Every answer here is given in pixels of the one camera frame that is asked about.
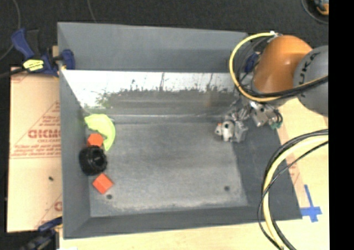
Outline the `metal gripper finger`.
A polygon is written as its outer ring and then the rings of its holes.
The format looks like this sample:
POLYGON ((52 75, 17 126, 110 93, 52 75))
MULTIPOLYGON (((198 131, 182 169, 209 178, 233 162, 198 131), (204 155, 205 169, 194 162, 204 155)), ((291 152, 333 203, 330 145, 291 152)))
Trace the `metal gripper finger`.
POLYGON ((248 132, 248 127, 242 121, 235 122, 235 141, 240 143, 245 140, 248 132))
POLYGON ((215 134, 224 142, 229 142, 233 139, 235 133, 235 124, 232 121, 224 121, 218 123, 215 128, 215 134))

